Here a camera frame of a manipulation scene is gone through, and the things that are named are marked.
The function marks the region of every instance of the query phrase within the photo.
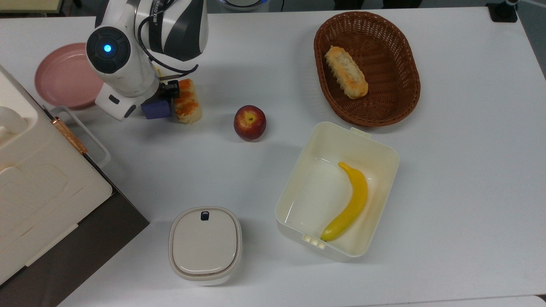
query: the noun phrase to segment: white plastic container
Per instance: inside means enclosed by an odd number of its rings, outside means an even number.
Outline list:
[[[325,227],[347,206],[352,195],[345,162],[366,177],[368,199],[345,233],[324,242]],[[399,157],[370,135],[331,122],[319,123],[300,154],[275,207],[279,231],[333,260],[362,256],[370,245],[398,169]]]
[[[169,262],[183,279],[201,286],[226,282],[241,258],[241,225],[230,211],[201,207],[184,211],[169,235]]]

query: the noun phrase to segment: pink plate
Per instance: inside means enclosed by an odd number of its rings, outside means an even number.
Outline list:
[[[104,82],[87,61],[85,43],[63,46],[40,63],[34,85],[41,98],[54,106],[90,107]]]

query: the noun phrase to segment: black cable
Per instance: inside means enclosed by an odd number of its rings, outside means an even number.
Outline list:
[[[174,0],[168,1],[168,2],[165,4],[163,10],[157,12],[157,14],[163,14],[163,13],[169,8],[169,6],[171,6],[171,4],[172,4],[173,2],[174,2]],[[144,53],[148,56],[148,58],[150,59],[150,61],[154,61],[154,62],[158,63],[160,66],[163,66],[163,67],[166,68],[166,69],[170,69],[170,70],[172,70],[172,71],[175,72],[175,73],[179,73],[180,75],[178,76],[178,78],[181,78],[181,77],[183,77],[183,76],[186,76],[186,75],[188,75],[188,74],[191,74],[191,73],[195,72],[195,70],[197,69],[197,67],[199,67],[199,65],[197,65],[197,64],[196,64],[192,69],[190,69],[190,70],[176,69],[176,68],[171,67],[171,66],[169,66],[169,65],[167,65],[167,64],[165,64],[165,63],[163,63],[163,62],[161,62],[160,60],[156,59],[156,58],[155,58],[155,57],[146,49],[146,46],[144,45],[144,42],[142,41],[142,27],[144,27],[144,25],[145,25],[150,19],[152,19],[152,17],[153,17],[153,15],[150,15],[150,16],[144,18],[144,19],[142,20],[142,22],[139,24],[138,30],[137,30],[137,32],[136,32],[136,34],[137,34],[137,35],[136,35],[136,39],[138,40],[138,43],[139,43],[140,47],[142,48],[142,50],[144,51]]]

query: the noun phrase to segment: black stand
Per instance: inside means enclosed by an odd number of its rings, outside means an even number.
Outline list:
[[[516,22],[518,15],[515,13],[515,5],[502,3],[488,3],[485,5],[489,8],[489,15],[494,22]]]

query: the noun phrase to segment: purple block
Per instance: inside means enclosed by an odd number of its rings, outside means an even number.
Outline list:
[[[162,119],[172,116],[169,103],[163,99],[141,104],[140,108],[148,120]]]

